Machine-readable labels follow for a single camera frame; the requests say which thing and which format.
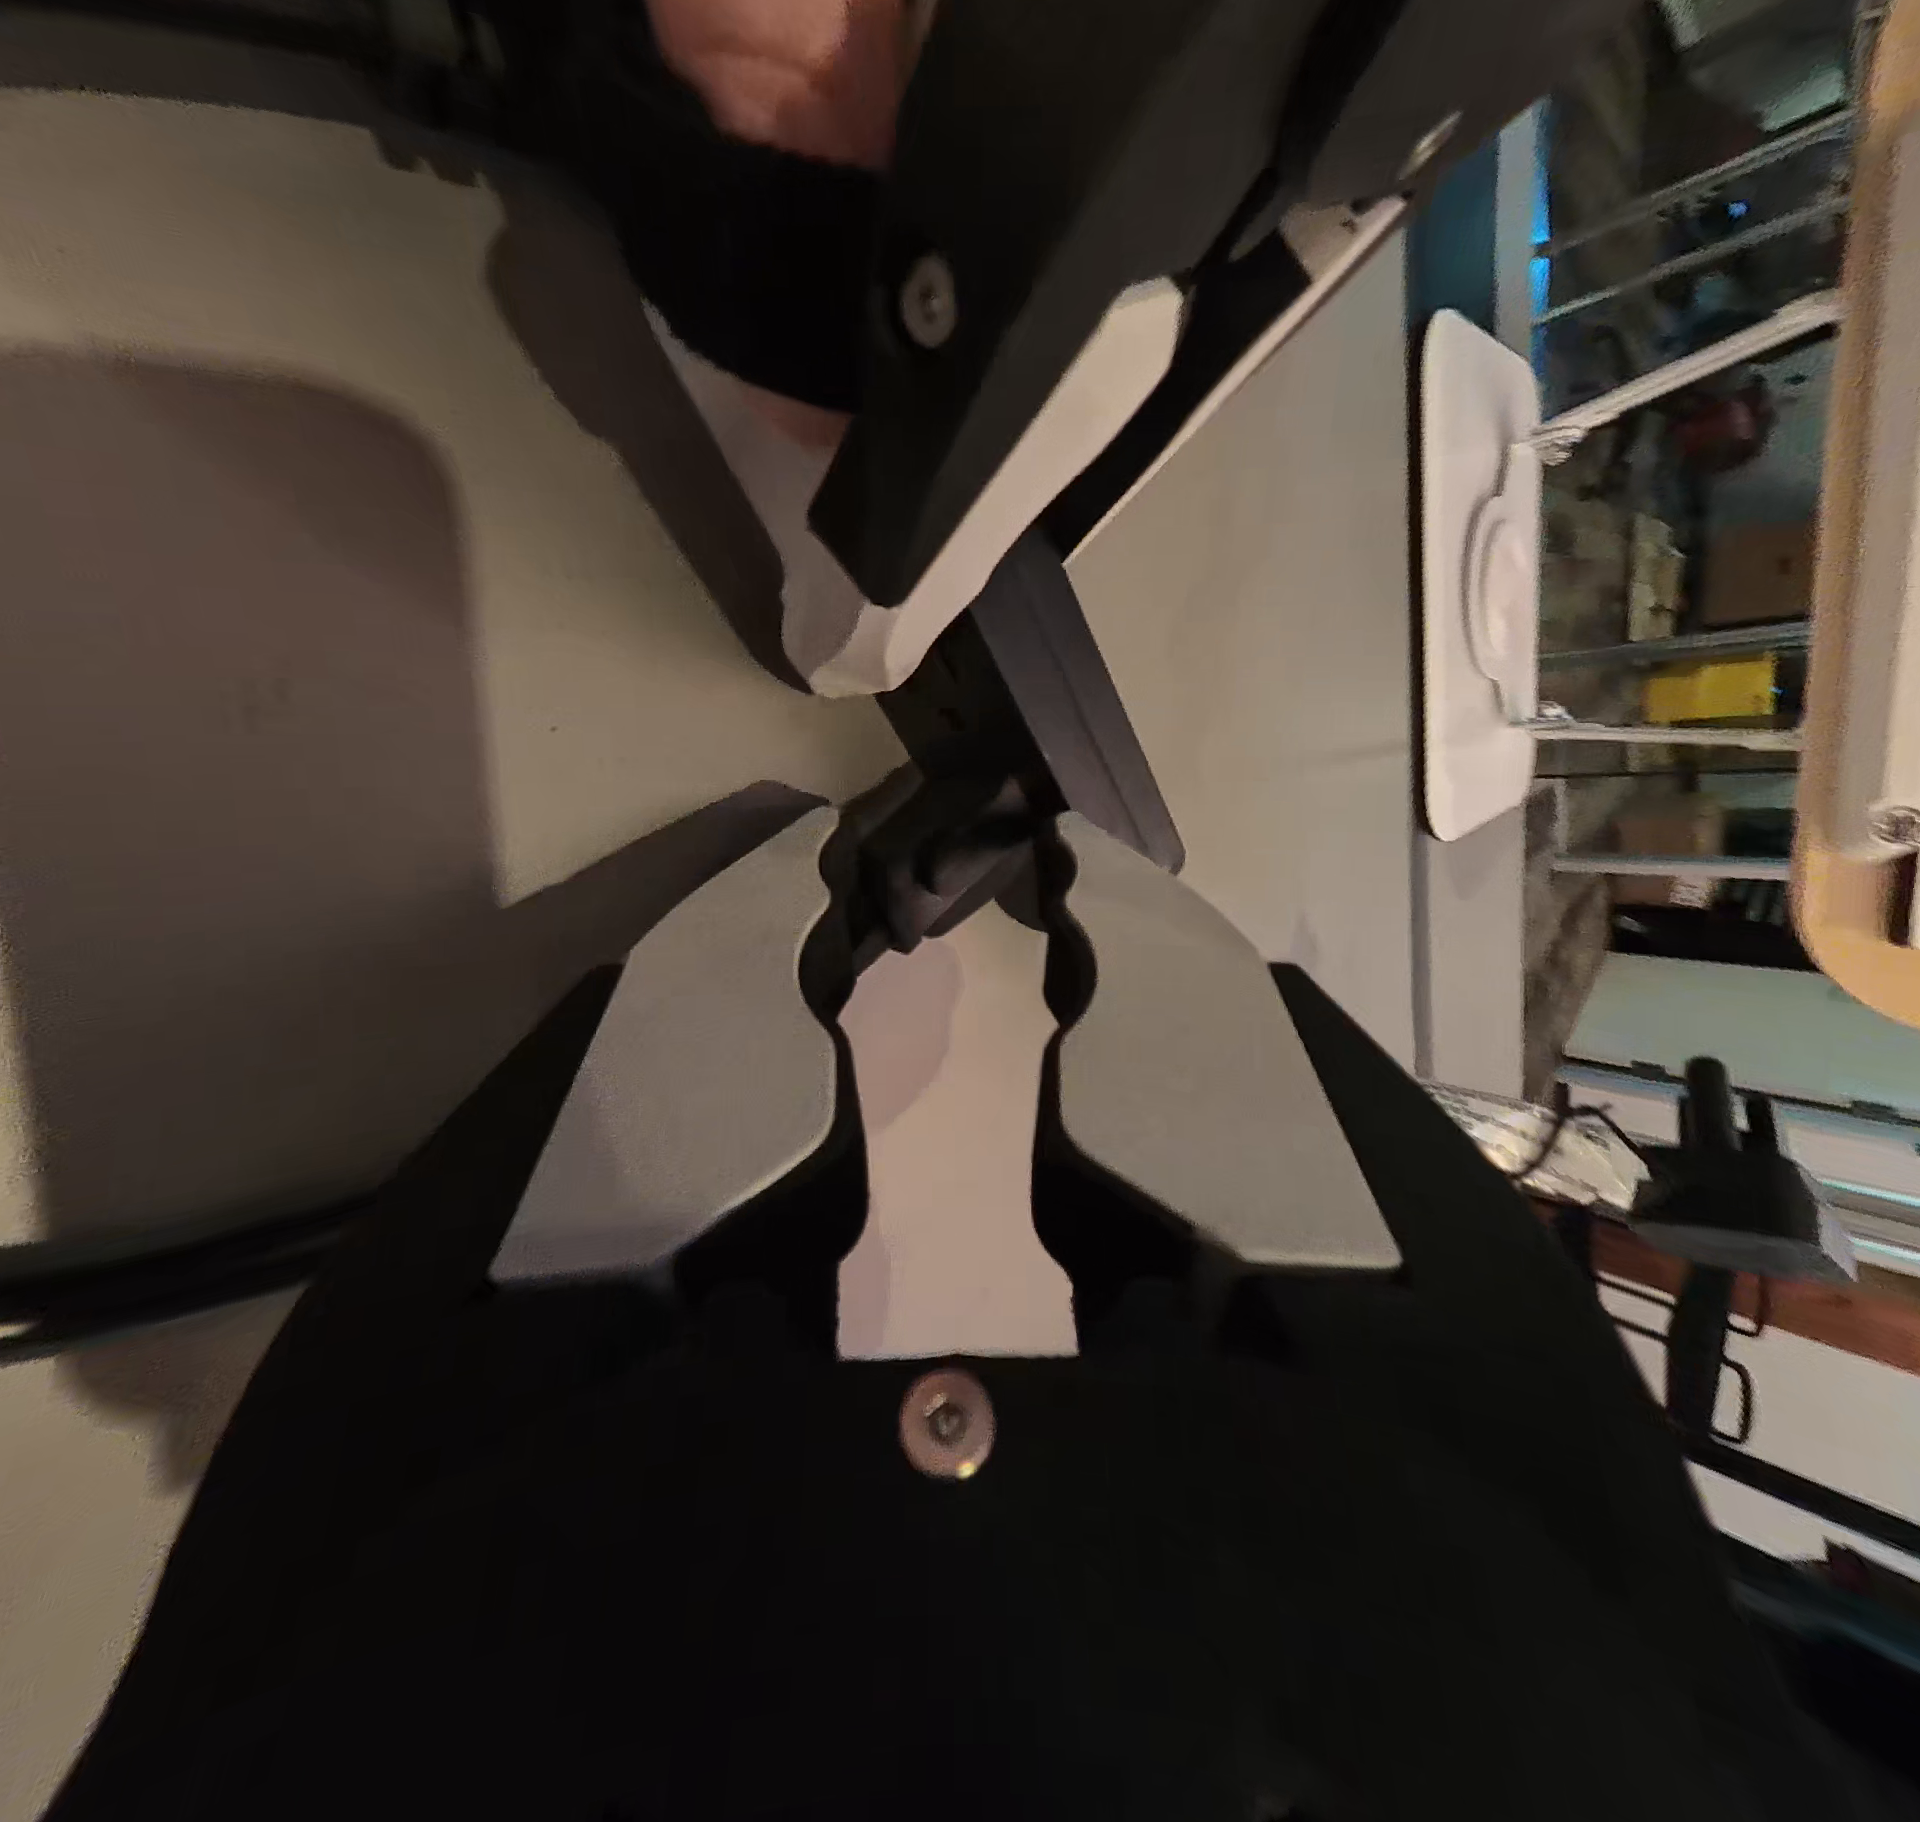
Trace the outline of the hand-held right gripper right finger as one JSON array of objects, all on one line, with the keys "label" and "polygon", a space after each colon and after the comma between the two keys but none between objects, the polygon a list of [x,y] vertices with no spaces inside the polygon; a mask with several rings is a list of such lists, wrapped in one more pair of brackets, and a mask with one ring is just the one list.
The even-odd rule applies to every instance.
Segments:
[{"label": "hand-held right gripper right finger", "polygon": [[1041,918],[1064,1156],[1257,1272],[1398,1272],[1269,962],[1211,899],[1064,812],[1041,841]]}]

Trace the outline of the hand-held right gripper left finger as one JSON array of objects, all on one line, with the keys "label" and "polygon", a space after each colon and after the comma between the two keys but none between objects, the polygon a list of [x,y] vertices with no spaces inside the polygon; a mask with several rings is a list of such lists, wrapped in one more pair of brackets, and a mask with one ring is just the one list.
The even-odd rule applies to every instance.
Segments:
[{"label": "hand-held right gripper left finger", "polygon": [[853,855],[820,804],[624,955],[493,1281],[657,1277],[857,1125]]}]

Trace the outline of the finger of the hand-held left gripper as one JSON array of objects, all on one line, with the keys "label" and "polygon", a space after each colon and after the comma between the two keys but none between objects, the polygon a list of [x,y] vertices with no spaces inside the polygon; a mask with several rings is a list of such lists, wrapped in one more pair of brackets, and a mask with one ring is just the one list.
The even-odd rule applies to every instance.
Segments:
[{"label": "finger of the hand-held left gripper", "polygon": [[1253,251],[1195,275],[1165,375],[1134,417],[1046,506],[1067,562],[1165,462],[1403,228],[1406,201],[1295,205]]},{"label": "finger of the hand-held left gripper", "polygon": [[822,486],[808,515],[808,688],[827,698],[898,688],[984,593],[1054,495],[1121,433],[1165,377],[1187,299],[1170,278],[1126,288],[1045,398],[988,481],[963,493],[955,519],[936,519],[926,566],[884,595],[878,570],[853,570],[860,537],[852,490]]}]

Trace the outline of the black power strip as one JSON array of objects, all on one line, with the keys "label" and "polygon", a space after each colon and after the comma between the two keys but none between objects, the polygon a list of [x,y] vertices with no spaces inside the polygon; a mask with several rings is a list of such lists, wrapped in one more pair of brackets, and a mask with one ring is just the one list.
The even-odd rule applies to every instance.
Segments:
[{"label": "black power strip", "polygon": [[1012,543],[878,710],[926,783],[981,802],[1012,790],[1037,816],[1071,809],[1161,871],[1183,871],[1165,796],[1041,527]]}]

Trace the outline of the person's left hand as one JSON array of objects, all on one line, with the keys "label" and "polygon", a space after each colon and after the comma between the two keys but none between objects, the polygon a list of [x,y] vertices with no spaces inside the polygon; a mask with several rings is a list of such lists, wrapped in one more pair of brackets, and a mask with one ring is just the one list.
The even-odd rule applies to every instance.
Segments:
[{"label": "person's left hand", "polygon": [[645,0],[667,69],[725,134],[881,171],[907,79],[907,0]]}]

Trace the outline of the white document stand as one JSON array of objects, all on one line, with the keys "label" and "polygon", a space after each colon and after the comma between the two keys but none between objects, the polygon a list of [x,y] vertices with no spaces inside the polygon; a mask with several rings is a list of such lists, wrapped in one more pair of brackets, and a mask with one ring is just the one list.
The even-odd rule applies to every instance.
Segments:
[{"label": "white document stand", "polygon": [[1453,308],[1423,324],[1416,367],[1422,796],[1440,845],[1519,809],[1536,744],[1667,744],[1799,754],[1799,731],[1608,727],[1540,701],[1542,477],[1586,436],[1709,375],[1842,322],[1825,289],[1753,326],[1542,417],[1526,358]]}]

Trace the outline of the yellow storage box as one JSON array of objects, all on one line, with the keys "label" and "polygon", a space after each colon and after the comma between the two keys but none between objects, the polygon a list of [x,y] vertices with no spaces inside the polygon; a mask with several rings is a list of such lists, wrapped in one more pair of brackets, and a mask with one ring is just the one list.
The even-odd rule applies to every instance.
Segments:
[{"label": "yellow storage box", "polygon": [[1776,653],[1688,660],[1642,678],[1646,726],[1772,726],[1776,715]]}]

